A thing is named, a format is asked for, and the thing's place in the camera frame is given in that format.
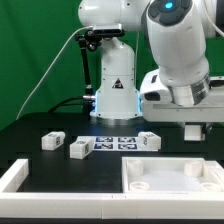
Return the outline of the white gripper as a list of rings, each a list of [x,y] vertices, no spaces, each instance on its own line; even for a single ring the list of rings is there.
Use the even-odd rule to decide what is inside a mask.
[[[141,85],[142,112],[149,122],[224,122],[224,76],[211,78],[209,96],[193,107],[171,102],[157,75],[146,75]]]

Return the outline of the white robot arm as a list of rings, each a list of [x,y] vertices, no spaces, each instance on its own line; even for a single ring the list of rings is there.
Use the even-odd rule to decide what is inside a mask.
[[[101,50],[101,84],[90,119],[108,125],[224,122],[206,40],[219,0],[81,0],[90,50]]]

